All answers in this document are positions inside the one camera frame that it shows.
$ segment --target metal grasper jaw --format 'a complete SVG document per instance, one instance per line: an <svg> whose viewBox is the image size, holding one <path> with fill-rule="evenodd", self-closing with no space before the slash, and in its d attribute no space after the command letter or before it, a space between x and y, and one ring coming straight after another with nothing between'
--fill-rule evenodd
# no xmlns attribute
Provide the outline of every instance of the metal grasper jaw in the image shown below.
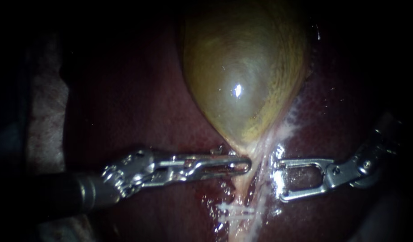
<svg viewBox="0 0 413 242"><path fill-rule="evenodd" d="M251 169L251 160L231 155L178 155L159 159L151 167L155 172L142 187L242 175Z"/></svg>
<svg viewBox="0 0 413 242"><path fill-rule="evenodd" d="M251 160L232 155L170 155L142 148L105 167L104 182L110 183L122 198L147 187L174 182L237 176L251 169Z"/></svg>
<svg viewBox="0 0 413 242"><path fill-rule="evenodd" d="M288 159L281 160L285 169L306 166L317 167L323 177L318 187L280 194L280 200L288 201L324 194L336 187L349 184L356 188L368 188L380 178L387 160L395 158L399 143L397 140L401 123L391 114L385 113L353 156L343 164L331 159Z"/></svg>

